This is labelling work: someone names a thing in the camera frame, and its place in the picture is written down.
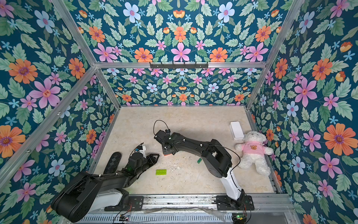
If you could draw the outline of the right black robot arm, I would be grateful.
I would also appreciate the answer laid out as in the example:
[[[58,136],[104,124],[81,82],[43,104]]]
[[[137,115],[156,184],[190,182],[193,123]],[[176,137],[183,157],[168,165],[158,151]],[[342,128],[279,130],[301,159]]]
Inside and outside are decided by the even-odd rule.
[[[197,141],[179,133],[162,130],[159,130],[154,138],[161,144],[164,155],[175,155],[183,151],[200,157],[208,171],[221,180],[226,195],[237,202],[243,200],[244,191],[234,176],[232,157],[217,140]]]

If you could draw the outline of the lime green lego brick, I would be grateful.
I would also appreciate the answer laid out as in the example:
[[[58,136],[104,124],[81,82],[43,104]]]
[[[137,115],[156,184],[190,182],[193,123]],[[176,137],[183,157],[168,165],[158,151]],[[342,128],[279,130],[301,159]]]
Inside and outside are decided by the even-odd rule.
[[[157,169],[155,172],[156,175],[166,175],[167,170],[166,169]]]

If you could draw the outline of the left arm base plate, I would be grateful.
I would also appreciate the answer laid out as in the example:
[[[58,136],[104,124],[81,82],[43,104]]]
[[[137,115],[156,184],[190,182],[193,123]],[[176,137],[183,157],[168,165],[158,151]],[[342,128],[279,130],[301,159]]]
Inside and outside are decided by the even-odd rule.
[[[107,206],[105,211],[141,211],[144,203],[143,196],[125,196],[118,205]]]

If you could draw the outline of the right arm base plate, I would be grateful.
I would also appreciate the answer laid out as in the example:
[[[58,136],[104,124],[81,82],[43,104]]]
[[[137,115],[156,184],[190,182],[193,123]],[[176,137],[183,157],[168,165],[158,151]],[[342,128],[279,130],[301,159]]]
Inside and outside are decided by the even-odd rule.
[[[237,200],[227,195],[216,196],[215,203],[219,211],[253,211],[255,209],[252,196],[242,195]]]

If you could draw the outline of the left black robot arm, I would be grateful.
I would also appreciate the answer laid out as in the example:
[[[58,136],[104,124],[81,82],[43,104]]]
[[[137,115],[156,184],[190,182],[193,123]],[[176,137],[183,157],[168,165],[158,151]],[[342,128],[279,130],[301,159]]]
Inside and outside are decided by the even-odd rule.
[[[125,189],[158,162],[159,154],[133,153],[127,165],[118,171],[121,158],[121,153],[113,153],[101,175],[80,172],[54,197],[51,208],[75,223],[90,211],[120,205],[128,194]]]

